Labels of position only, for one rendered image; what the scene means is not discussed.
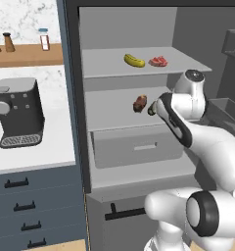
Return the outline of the brown steak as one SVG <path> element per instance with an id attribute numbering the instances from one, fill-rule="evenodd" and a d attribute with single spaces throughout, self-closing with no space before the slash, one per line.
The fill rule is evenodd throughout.
<path id="1" fill-rule="evenodd" d="M 135 113 L 141 113 L 147 105 L 147 96 L 145 94 L 139 95 L 136 101 L 133 103 L 133 111 Z"/>

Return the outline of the grey fridge shelf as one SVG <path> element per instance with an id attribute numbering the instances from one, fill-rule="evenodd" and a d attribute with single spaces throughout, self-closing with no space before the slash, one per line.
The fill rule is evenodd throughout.
<path id="1" fill-rule="evenodd" d="M 127 65 L 124 61 L 125 54 L 144 60 L 145 67 L 135 68 Z M 158 68 L 148 64 L 150 59 L 159 56 L 168 61 L 166 67 Z M 189 69 L 205 73 L 212 70 L 173 47 L 90 49 L 83 50 L 81 58 L 85 78 L 181 74 Z"/>
<path id="2" fill-rule="evenodd" d="M 149 116 L 147 109 L 164 92 L 168 92 L 165 86 L 86 92 L 87 127 L 97 131 L 162 124 L 158 116 Z M 147 106 L 135 113 L 133 103 L 141 94 L 147 96 Z"/>

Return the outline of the grey fridge crisper drawer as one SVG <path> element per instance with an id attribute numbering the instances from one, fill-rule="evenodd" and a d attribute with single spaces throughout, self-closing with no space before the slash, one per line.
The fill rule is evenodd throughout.
<path id="1" fill-rule="evenodd" d="M 97 169 L 178 159 L 183 146 L 166 125 L 150 125 L 91 132 Z M 157 144 L 135 151 L 135 146 Z"/>

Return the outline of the yellow banana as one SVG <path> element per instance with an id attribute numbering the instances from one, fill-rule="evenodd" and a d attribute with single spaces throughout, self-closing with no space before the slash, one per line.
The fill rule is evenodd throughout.
<path id="1" fill-rule="evenodd" d="M 132 67 L 136 68 L 144 68 L 145 67 L 145 61 L 135 58 L 130 54 L 125 54 L 123 57 L 123 60 L 125 61 L 126 64 Z"/>

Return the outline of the red raw meat slices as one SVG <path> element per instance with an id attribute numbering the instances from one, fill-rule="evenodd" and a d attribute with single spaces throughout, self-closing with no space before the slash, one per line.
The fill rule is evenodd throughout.
<path id="1" fill-rule="evenodd" d="M 153 59 L 149 60 L 149 64 L 154 67 L 166 67 L 168 64 L 168 61 L 163 57 L 154 57 Z"/>

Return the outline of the blue-grey drawer front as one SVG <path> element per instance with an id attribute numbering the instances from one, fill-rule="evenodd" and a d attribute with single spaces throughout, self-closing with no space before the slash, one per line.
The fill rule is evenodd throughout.
<path id="1" fill-rule="evenodd" d="M 14 212 L 16 203 L 27 205 L 31 204 L 32 201 L 35 203 L 35 209 Z M 80 202 L 76 201 L 76 197 L 67 187 L 63 189 L 45 189 L 43 191 L 1 195 L 0 218 L 78 205 L 80 205 Z"/>
<path id="2" fill-rule="evenodd" d="M 27 177 L 27 186 L 5 188 L 4 184 L 9 179 L 11 182 L 24 180 Z M 26 192 L 43 188 L 53 188 L 70 185 L 75 194 L 81 194 L 81 175 L 75 166 L 64 166 L 28 172 L 19 172 L 0 175 L 0 196 L 18 192 Z"/>
<path id="3" fill-rule="evenodd" d="M 39 229 L 21 231 L 23 223 L 27 225 L 41 222 L 42 227 Z M 60 226 L 78 225 L 79 219 L 75 216 L 73 208 L 62 210 L 51 210 L 37 214 L 18 215 L 0 219 L 0 237 L 16 235 L 20 233 L 38 232 L 39 230 L 52 229 Z"/>
<path id="4" fill-rule="evenodd" d="M 46 245 L 36 248 L 27 248 L 27 244 L 32 242 L 42 241 L 46 239 Z M 0 251 L 55 251 L 57 244 L 64 242 L 85 239 L 86 235 L 80 233 L 75 226 L 65 226 L 50 230 L 42 230 L 36 233 L 23 233 L 15 236 L 0 238 Z"/>

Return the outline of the dark grey coffee machine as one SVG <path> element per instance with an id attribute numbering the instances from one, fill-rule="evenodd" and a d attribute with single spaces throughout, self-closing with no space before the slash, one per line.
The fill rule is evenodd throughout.
<path id="1" fill-rule="evenodd" d="M 37 79 L 0 79 L 0 123 L 3 149 L 34 146 L 42 141 L 45 118 Z"/>

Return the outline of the grey open fridge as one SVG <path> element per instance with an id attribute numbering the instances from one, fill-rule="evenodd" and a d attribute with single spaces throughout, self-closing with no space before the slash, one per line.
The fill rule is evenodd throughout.
<path id="1" fill-rule="evenodd" d="M 105 188 L 176 176 L 193 176 L 200 188 L 216 184 L 200 158 L 183 146 L 178 159 L 97 169 L 91 132 L 87 127 L 85 93 L 91 91 L 167 87 L 171 92 L 181 74 L 85 78 L 81 52 L 90 49 L 173 47 L 211 68 L 205 76 L 208 101 L 218 97 L 227 57 L 222 46 L 228 29 L 235 29 L 235 0 L 62 0 L 60 16 L 63 53 L 76 162 L 85 195 Z M 206 113 L 197 121 L 209 125 Z"/>

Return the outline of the grey freezer drawer front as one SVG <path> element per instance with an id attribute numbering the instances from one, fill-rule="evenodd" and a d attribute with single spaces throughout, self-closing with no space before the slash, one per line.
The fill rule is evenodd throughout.
<path id="1" fill-rule="evenodd" d="M 147 194 L 188 186 L 199 184 L 193 176 L 176 176 L 93 189 L 86 195 L 91 251 L 143 251 L 158 222 L 145 214 L 106 221 L 111 204 L 116 204 L 117 211 L 143 208 Z"/>

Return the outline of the grey fridge door bin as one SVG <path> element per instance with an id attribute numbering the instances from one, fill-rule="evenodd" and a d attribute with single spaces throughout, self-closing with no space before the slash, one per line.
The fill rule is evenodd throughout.
<path id="1" fill-rule="evenodd" d="M 231 99 L 211 99 L 206 118 L 210 126 L 221 127 L 235 136 L 235 102 Z"/>

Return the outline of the white bottle with red label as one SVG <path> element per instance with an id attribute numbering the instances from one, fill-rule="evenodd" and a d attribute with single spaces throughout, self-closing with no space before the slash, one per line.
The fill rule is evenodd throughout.
<path id="1" fill-rule="evenodd" d="M 42 27 L 38 31 L 40 33 L 40 41 L 41 41 L 41 45 L 42 45 L 42 50 L 49 51 L 50 50 L 50 43 L 49 43 L 48 29 Z"/>

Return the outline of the grey fridge door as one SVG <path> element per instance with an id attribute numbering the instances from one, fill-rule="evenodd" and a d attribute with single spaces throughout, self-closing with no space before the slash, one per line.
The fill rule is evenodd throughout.
<path id="1" fill-rule="evenodd" d="M 227 59 L 217 96 L 228 97 L 235 101 L 235 29 L 226 31 L 222 53 Z"/>

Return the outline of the wooden wall shelf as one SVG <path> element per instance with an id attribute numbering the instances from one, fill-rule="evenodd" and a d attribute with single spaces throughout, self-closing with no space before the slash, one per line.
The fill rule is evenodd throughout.
<path id="1" fill-rule="evenodd" d="M 49 51 L 43 51 L 40 44 L 16 45 L 14 52 L 7 52 L 1 46 L 0 68 L 56 66 L 63 63 L 60 43 L 51 44 Z"/>

